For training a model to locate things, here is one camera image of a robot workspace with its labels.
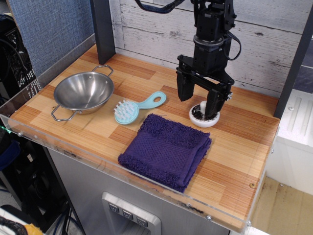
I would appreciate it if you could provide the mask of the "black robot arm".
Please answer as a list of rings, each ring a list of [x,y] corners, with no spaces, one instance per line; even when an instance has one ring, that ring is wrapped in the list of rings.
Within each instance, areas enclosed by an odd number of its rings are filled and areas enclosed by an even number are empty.
[[[230,32],[237,16],[231,0],[195,0],[193,5],[197,29],[194,55],[178,56],[178,96],[181,101],[190,99],[195,85],[207,90],[206,102],[192,108],[191,116],[201,122],[214,121],[232,96],[234,80],[225,68],[231,60],[231,42],[238,40]]]

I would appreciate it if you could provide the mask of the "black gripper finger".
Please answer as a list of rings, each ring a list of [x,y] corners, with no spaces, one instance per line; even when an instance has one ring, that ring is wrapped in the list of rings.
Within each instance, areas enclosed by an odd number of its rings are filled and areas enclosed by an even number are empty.
[[[207,96],[205,117],[208,119],[215,118],[217,113],[222,109],[227,98],[228,91],[226,89],[211,89]]]
[[[177,90],[181,101],[190,99],[194,94],[195,83],[192,76],[181,69],[177,70]]]

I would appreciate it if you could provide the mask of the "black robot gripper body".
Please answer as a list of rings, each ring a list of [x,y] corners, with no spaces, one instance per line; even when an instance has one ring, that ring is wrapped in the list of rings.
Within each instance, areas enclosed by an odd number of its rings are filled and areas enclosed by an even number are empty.
[[[195,85],[207,91],[211,89],[228,91],[231,96],[231,86],[234,80],[225,72],[229,60],[231,39],[222,39],[219,43],[209,44],[206,41],[195,41],[193,57],[178,56],[178,69],[190,74]]]

